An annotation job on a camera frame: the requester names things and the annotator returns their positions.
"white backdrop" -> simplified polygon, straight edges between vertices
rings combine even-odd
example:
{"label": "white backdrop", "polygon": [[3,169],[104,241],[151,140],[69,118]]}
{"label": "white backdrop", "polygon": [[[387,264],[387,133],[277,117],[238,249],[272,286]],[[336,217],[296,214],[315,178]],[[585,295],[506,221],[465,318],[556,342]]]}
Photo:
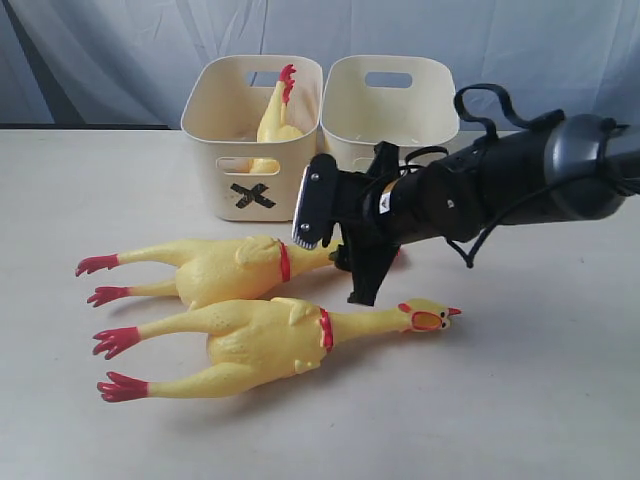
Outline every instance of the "white backdrop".
{"label": "white backdrop", "polygon": [[[564,108],[640,123],[640,0],[12,0],[83,118],[179,118],[209,61],[241,53],[308,56],[325,69],[351,54],[420,55],[457,87],[496,82],[522,115]],[[0,121],[50,121],[18,99],[24,59],[0,45]],[[13,75],[14,80],[7,78]],[[490,95],[474,112],[498,115]]]}

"white table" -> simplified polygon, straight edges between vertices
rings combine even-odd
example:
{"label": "white table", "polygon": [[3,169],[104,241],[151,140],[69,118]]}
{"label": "white table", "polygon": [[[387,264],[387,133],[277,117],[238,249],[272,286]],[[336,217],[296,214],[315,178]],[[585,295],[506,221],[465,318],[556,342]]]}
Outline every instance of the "white table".
{"label": "white table", "polygon": [[[75,278],[81,258],[181,237],[289,240],[288,224],[213,217],[184,145],[180,132],[0,132],[1,478],[638,478],[635,199],[597,223],[498,229],[473,270],[441,240],[407,246],[377,306],[426,296],[462,308],[442,335],[345,344],[317,371],[233,398],[103,402],[108,370],[200,370],[204,336],[92,356],[94,333],[183,307],[92,309],[94,287],[171,268]],[[329,269],[275,294],[352,311],[350,288]]]}

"rubber chicken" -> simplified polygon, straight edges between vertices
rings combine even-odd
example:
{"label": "rubber chicken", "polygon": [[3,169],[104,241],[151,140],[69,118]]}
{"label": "rubber chicken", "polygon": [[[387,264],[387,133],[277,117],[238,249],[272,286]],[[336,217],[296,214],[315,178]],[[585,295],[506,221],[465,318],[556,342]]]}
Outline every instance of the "rubber chicken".
{"label": "rubber chicken", "polygon": [[426,332],[450,326],[460,313],[425,299],[368,313],[338,314],[304,300],[229,300],[140,327],[106,330],[94,336],[94,355],[111,359],[142,340],[176,332],[207,333],[213,366],[172,382],[149,383],[108,372],[97,387],[107,402],[146,397],[216,398],[313,370],[332,348],[365,335]]}
{"label": "rubber chicken", "polygon": [[[294,140],[302,136],[296,127],[287,124],[287,105],[293,90],[295,80],[291,75],[296,72],[292,64],[287,65],[280,72],[267,109],[258,126],[258,143],[282,142]],[[273,158],[254,158],[249,167],[249,173],[276,173],[280,169],[277,160]]]}
{"label": "rubber chicken", "polygon": [[187,239],[119,254],[89,257],[76,276],[133,262],[154,261],[178,267],[175,278],[151,285],[98,287],[87,303],[98,307],[131,296],[179,296],[190,310],[232,299],[254,299],[277,285],[316,268],[332,265],[327,248],[305,250],[276,238],[256,235],[236,240]]}

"plastic bin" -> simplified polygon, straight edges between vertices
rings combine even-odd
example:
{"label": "plastic bin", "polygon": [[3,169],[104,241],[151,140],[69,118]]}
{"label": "plastic bin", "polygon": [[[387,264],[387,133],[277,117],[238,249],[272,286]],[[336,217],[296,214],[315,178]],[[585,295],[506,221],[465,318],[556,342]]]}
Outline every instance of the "plastic bin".
{"label": "plastic bin", "polygon": [[460,129],[455,92],[450,70],[435,60],[343,58],[333,64],[325,85],[320,119],[324,149],[340,169],[364,171],[373,147],[383,140],[400,147],[401,159],[423,146],[445,145]]}
{"label": "plastic bin", "polygon": [[[258,143],[260,119],[279,72],[289,63],[297,71],[287,123],[303,136]],[[252,86],[252,80],[264,73],[273,75],[273,82]],[[216,216],[234,221],[293,219],[303,170],[317,152],[322,88],[322,67],[297,56],[228,56],[203,69],[185,106],[181,127],[191,140],[204,198]],[[279,171],[239,172],[238,167],[251,158],[276,159]]]}

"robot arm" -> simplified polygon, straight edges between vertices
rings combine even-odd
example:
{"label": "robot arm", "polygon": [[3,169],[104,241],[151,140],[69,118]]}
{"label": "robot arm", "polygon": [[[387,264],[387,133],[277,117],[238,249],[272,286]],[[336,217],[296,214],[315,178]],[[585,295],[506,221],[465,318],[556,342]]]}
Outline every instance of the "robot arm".
{"label": "robot arm", "polygon": [[[499,138],[491,119],[466,110],[469,90],[494,92],[521,131]],[[640,128],[596,115],[567,118],[562,110],[526,121],[495,84],[463,88],[454,107],[462,120],[486,130],[456,153],[425,147],[400,165],[398,147],[381,142],[365,173],[338,170],[328,154],[316,155],[306,168],[293,240],[307,249],[327,246],[340,226],[344,245],[332,258],[352,274],[350,303],[374,305],[400,245],[443,237],[472,268],[499,225],[603,219],[640,193]],[[425,167],[410,164],[434,152],[446,156]],[[457,243],[474,238],[468,253]]]}

